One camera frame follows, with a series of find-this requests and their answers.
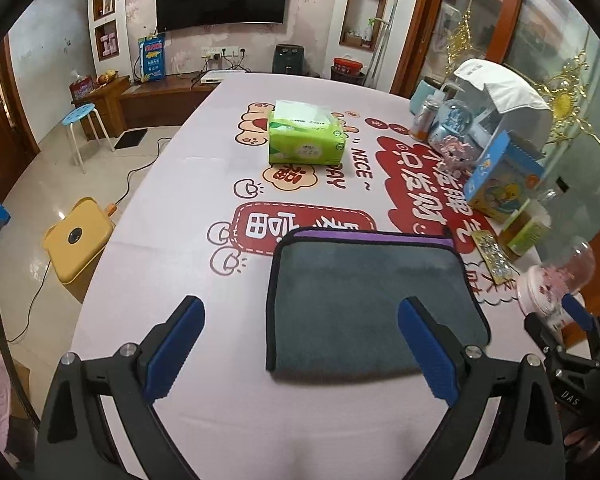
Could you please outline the purple and grey towel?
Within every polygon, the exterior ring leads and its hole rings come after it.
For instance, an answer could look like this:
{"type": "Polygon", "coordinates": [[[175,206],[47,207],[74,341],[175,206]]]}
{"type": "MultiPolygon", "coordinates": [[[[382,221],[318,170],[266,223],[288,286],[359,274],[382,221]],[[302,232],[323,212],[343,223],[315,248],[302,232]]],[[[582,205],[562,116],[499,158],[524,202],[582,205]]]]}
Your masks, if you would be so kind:
{"type": "Polygon", "coordinates": [[[449,233],[299,228],[277,244],[265,304],[265,368],[288,382],[415,374],[398,307],[416,297],[463,344],[491,329],[449,233]]]}

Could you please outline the pink candy clear jar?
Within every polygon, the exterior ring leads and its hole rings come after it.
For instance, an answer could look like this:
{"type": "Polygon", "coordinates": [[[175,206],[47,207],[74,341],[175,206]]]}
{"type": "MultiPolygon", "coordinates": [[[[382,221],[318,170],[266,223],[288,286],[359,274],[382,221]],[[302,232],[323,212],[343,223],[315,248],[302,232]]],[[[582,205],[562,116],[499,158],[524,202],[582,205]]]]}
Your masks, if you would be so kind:
{"type": "Polygon", "coordinates": [[[575,237],[555,258],[532,266],[517,278],[517,297],[523,314],[536,313],[554,333],[573,322],[562,307],[562,297],[577,296],[595,273],[596,261],[590,244],[575,237]]]}

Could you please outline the gold foil tray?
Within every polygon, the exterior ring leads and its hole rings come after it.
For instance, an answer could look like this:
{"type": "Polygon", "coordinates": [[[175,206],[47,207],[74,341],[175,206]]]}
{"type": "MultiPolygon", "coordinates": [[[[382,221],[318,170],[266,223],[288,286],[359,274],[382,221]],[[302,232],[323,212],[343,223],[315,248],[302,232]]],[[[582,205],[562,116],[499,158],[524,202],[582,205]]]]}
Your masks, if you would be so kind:
{"type": "Polygon", "coordinates": [[[505,252],[503,252],[495,236],[490,231],[472,231],[470,237],[474,241],[495,285],[516,281],[519,273],[510,264],[505,252]]]}

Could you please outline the yellow liquid glass bottle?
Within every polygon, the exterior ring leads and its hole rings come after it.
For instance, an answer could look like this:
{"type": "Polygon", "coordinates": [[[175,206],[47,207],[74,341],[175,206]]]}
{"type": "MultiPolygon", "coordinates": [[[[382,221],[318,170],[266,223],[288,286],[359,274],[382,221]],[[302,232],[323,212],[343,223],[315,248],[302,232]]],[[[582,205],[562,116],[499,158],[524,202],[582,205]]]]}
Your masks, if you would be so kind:
{"type": "Polygon", "coordinates": [[[528,198],[505,222],[498,234],[498,246],[509,261],[524,256],[550,230],[548,205],[559,196],[554,188],[528,198]]]}

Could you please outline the yellow square stool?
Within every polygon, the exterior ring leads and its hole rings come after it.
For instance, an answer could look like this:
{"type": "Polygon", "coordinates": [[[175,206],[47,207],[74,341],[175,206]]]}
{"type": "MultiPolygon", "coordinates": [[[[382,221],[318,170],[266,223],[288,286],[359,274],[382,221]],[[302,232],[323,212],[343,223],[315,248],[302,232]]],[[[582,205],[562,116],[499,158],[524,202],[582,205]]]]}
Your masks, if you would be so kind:
{"type": "Polygon", "coordinates": [[[94,198],[78,200],[42,240],[59,281],[74,282],[104,251],[113,232],[114,222],[94,198]]]}

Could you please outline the blue picture book box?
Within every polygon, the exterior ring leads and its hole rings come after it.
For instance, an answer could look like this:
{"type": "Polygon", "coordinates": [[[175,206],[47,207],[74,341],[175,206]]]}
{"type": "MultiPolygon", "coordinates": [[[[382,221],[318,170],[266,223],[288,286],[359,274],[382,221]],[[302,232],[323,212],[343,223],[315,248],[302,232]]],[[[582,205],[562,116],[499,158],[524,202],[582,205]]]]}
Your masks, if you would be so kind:
{"type": "Polygon", "coordinates": [[[504,223],[532,194],[544,174],[543,154],[533,144],[503,130],[478,159],[464,185],[472,209],[504,223]]]}

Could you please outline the pink plush toy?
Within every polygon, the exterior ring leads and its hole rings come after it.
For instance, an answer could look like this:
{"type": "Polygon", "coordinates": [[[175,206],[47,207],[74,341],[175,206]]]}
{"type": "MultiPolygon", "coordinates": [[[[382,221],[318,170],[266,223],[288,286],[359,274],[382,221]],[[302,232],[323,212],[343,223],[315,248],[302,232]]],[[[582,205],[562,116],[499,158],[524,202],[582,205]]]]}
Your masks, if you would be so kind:
{"type": "Polygon", "coordinates": [[[471,142],[465,142],[456,136],[446,136],[439,145],[439,153],[443,160],[443,170],[459,179],[471,173],[482,151],[471,142]]]}

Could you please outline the white cloth covered appliance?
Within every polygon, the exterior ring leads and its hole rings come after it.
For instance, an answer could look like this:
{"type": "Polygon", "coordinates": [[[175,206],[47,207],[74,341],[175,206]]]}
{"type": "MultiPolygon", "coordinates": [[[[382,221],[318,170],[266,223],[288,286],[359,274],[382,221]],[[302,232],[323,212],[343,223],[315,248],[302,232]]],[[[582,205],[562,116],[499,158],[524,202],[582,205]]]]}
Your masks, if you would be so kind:
{"type": "Polygon", "coordinates": [[[539,93],[509,68],[470,58],[452,73],[462,89],[456,97],[471,111],[470,135],[485,151],[502,131],[512,132],[539,151],[550,136],[553,114],[539,93]]]}

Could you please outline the orange drink can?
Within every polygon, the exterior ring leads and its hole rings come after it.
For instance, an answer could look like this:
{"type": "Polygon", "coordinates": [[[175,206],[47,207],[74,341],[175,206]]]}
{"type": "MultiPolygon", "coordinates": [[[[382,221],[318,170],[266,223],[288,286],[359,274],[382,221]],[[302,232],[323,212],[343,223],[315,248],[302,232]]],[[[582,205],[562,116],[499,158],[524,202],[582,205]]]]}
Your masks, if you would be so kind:
{"type": "Polygon", "coordinates": [[[433,93],[422,101],[411,128],[411,136],[419,142],[426,142],[434,118],[436,118],[442,99],[440,94],[433,93]]]}

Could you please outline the snow globe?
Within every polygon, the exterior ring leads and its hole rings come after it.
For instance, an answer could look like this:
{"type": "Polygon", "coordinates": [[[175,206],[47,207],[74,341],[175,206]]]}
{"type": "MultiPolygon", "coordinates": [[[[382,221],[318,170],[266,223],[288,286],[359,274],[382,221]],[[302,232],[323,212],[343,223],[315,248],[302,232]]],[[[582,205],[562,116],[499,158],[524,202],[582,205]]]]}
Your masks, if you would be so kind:
{"type": "Polygon", "coordinates": [[[468,105],[459,99],[444,101],[428,134],[429,145],[439,154],[450,141],[463,141],[474,122],[468,105]]]}

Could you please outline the wooden tv cabinet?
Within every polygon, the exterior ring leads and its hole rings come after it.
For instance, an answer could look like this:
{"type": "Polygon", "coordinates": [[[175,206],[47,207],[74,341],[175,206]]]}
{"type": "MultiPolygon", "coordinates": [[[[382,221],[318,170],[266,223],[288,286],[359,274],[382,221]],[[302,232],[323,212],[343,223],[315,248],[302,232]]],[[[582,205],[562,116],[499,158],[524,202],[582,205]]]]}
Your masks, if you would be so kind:
{"type": "Polygon", "coordinates": [[[195,74],[169,75],[131,84],[129,76],[117,77],[72,104],[94,104],[110,138],[135,128],[181,126],[216,88],[194,84],[194,78],[195,74]]]}

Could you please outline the brown wooden door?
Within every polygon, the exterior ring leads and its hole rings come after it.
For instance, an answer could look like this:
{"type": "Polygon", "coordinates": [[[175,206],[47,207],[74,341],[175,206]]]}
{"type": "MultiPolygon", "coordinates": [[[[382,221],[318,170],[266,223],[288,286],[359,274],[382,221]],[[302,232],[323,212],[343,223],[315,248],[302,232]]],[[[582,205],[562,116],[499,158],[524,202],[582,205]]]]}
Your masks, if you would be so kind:
{"type": "Polygon", "coordinates": [[[5,36],[0,43],[0,203],[39,152],[20,100],[5,36]]]}

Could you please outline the green tissue pack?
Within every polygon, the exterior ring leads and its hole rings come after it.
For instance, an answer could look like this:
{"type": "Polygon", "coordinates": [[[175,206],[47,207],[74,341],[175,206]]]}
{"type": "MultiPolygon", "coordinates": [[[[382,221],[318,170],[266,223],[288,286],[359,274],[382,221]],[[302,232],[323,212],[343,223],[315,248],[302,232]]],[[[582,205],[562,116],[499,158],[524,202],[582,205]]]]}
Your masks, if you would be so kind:
{"type": "Polygon", "coordinates": [[[278,100],[268,114],[270,164],[338,165],[348,135],[325,107],[278,100]]]}

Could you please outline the light blue kettle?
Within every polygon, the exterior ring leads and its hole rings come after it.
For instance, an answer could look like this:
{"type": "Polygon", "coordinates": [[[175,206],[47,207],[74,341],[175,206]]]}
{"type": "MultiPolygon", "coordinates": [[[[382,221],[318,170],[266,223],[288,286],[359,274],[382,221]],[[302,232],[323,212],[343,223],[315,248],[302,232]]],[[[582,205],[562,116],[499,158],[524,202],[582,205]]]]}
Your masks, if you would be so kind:
{"type": "Polygon", "coordinates": [[[414,93],[410,99],[410,111],[413,115],[416,115],[422,108],[422,102],[425,101],[427,96],[431,96],[434,92],[442,87],[442,82],[436,78],[425,76],[419,81],[414,93]]]}

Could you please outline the red gift box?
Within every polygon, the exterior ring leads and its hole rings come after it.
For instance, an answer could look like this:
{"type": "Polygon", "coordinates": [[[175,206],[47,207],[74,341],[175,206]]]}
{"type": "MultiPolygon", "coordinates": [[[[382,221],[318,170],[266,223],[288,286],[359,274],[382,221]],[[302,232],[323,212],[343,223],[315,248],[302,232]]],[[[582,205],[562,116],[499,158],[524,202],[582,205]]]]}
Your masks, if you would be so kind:
{"type": "Polygon", "coordinates": [[[69,86],[73,102],[85,98],[96,88],[96,81],[94,81],[94,79],[90,75],[79,77],[76,81],[73,81],[69,86]]]}

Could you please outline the white set-top box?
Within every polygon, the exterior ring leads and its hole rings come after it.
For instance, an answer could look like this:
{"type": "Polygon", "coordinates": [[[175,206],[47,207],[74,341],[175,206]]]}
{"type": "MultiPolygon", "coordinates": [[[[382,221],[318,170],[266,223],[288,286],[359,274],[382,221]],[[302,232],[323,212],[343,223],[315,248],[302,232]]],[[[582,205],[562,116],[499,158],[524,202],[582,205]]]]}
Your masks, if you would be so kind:
{"type": "Polygon", "coordinates": [[[200,84],[220,84],[227,77],[244,74],[245,70],[207,70],[199,78],[200,84]]]}

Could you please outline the red lidded pot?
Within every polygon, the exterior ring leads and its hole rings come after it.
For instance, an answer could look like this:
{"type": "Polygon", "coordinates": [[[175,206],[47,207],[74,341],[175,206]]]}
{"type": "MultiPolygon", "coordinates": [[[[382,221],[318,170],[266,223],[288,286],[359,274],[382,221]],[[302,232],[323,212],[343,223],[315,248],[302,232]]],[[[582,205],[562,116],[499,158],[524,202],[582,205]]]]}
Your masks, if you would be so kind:
{"type": "Polygon", "coordinates": [[[350,58],[334,58],[330,66],[330,79],[346,84],[362,86],[365,74],[362,72],[363,64],[350,58]]]}

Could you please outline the blue poster board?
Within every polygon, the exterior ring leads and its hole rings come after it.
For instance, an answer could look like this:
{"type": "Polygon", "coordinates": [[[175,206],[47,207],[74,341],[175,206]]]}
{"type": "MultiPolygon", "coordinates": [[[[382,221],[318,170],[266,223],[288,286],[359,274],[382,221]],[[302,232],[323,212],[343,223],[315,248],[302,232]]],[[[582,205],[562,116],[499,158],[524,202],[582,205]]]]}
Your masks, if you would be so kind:
{"type": "Polygon", "coordinates": [[[146,36],[138,40],[140,49],[140,81],[151,82],[166,76],[164,35],[146,36]]]}

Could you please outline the dark green air fryer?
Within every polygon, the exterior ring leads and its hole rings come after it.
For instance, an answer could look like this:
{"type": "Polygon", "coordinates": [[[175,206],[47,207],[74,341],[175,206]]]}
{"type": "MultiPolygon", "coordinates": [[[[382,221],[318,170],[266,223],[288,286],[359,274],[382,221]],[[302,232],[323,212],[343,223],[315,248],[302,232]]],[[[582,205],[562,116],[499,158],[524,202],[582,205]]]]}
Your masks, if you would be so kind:
{"type": "Polygon", "coordinates": [[[301,76],[304,74],[304,47],[278,44],[274,49],[272,72],[301,76]]]}

